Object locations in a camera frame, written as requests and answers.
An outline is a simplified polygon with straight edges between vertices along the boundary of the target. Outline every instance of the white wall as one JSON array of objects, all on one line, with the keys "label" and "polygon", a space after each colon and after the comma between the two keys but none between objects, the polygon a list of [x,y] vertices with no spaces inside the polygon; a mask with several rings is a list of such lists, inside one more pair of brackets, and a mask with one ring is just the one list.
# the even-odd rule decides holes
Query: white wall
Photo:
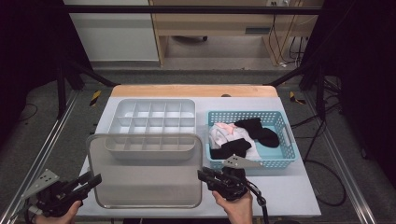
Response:
[{"label": "white wall", "polygon": [[[64,0],[66,5],[146,6],[148,0]],[[90,61],[156,61],[149,14],[70,14]]]}]

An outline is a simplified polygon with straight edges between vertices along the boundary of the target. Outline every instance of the gray plastic lid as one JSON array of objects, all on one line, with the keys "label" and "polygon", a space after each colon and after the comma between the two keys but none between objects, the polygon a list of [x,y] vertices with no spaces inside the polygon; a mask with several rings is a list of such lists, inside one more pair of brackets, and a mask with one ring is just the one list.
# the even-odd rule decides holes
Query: gray plastic lid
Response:
[{"label": "gray plastic lid", "polygon": [[95,134],[88,158],[104,208],[193,208],[202,200],[203,144],[196,134]]}]

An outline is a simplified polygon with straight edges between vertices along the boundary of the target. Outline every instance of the person's right hand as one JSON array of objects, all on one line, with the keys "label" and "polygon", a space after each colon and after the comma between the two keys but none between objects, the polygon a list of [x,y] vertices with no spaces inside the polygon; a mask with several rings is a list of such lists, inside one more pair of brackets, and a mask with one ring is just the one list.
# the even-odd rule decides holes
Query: person's right hand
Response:
[{"label": "person's right hand", "polygon": [[81,201],[74,202],[62,217],[37,216],[35,217],[35,224],[73,224],[80,205]]},{"label": "person's right hand", "polygon": [[228,219],[232,224],[251,224],[253,221],[253,197],[248,190],[240,199],[229,202],[226,201],[218,192],[212,191],[216,203],[227,213]]}]

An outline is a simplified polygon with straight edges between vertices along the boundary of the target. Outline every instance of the blue plastic basket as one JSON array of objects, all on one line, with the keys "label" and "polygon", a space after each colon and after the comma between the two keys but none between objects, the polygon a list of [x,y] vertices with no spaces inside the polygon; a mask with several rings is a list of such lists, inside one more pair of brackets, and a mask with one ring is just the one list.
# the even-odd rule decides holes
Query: blue plastic basket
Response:
[{"label": "blue plastic basket", "polygon": [[[256,142],[256,148],[262,160],[264,168],[284,169],[295,161],[298,153],[289,124],[285,123],[282,113],[279,111],[209,111],[207,114],[209,129],[217,122],[234,123],[241,119],[260,118],[262,127],[274,131],[279,138],[279,147],[265,147]],[[206,144],[206,156],[212,169],[221,169],[223,160],[210,158],[210,147]]]}]

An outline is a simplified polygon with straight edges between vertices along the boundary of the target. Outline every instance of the tabletop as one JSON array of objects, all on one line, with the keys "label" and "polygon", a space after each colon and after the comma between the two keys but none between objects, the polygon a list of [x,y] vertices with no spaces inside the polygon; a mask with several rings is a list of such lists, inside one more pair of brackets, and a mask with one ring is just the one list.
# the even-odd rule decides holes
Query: tabletop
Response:
[{"label": "tabletop", "polygon": [[[227,94],[232,97],[220,97]],[[285,113],[276,89],[250,85],[128,85],[117,86],[111,93],[95,133],[108,133],[117,105],[125,99],[188,98],[196,103],[197,134],[204,137],[205,113],[216,108],[243,108],[247,110],[276,110]],[[318,202],[312,190],[301,156],[286,169],[265,170],[259,175],[247,175],[249,181],[262,191],[267,200],[269,216],[320,216]],[[89,169],[84,162],[81,173]],[[98,205],[93,192],[84,200],[78,216],[86,217],[226,217],[216,205],[211,192],[203,183],[201,203],[194,208],[138,208],[106,209]],[[261,217],[262,210],[253,203],[253,216]]]}]

